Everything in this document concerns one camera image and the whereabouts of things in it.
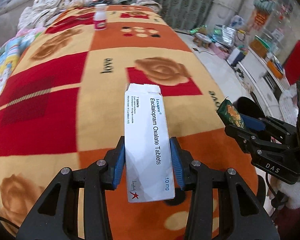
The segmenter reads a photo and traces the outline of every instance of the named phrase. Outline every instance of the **white box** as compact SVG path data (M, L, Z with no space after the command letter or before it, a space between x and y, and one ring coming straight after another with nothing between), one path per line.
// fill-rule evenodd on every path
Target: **white box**
M128 201L174 198L169 135L160 87L130 84L124 102Z

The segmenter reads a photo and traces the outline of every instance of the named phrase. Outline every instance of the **blue gripper pad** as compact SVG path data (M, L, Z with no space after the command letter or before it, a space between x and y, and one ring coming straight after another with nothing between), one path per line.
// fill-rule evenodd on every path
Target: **blue gripper pad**
M263 131L266 129L266 125L261 120L244 114L240 114L240 116L247 128L255 131Z
M170 138L170 151L171 151L171 161L172 161L174 175L176 176L179 187L181 188L181 190L183 190L185 187L184 171L183 171L183 167L181 164L177 147L174 144L172 138Z
M122 144L119 151L117 163L114 167L114 179L112 182L114 188L117 188L117 186L120 183L123 168L124 168L124 163L125 163L125 150L124 150L124 144Z

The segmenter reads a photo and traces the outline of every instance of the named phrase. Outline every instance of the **bottle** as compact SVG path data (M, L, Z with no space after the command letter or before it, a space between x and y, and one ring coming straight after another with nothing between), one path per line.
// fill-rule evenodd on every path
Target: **bottle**
M93 17L94 29L97 31L105 30L107 27L107 4L96 4L94 7L96 8L96 13Z

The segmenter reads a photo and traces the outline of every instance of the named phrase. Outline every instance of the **white tiled floor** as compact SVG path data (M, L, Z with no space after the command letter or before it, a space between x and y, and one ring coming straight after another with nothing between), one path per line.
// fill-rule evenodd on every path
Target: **white tiled floor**
M178 36L188 45L188 47L194 52L194 54L198 57L201 63L207 68L210 75L213 77L217 85L220 87L223 95L228 97L231 102L236 101L239 97L248 97L250 99L250 94L245 90L245 88L240 84L239 80L234 74L232 68L228 65L228 63L224 60L219 58L214 54L214 52L209 48L205 49L202 47L198 47L193 43L193 36L177 33ZM196 52L193 48L198 49L199 51L206 51L206 52ZM256 168L256 172L258 175L265 178L266 173L258 168ZM268 214L273 212L273 208L271 206L271 201L269 197L266 197L266 201L264 204L265 210Z

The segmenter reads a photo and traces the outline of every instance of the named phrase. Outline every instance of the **snack package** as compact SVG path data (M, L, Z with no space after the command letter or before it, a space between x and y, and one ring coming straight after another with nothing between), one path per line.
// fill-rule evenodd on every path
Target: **snack package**
M228 99L223 100L223 102L220 104L217 114L224 125L234 124L240 128L246 128L239 112L234 108Z

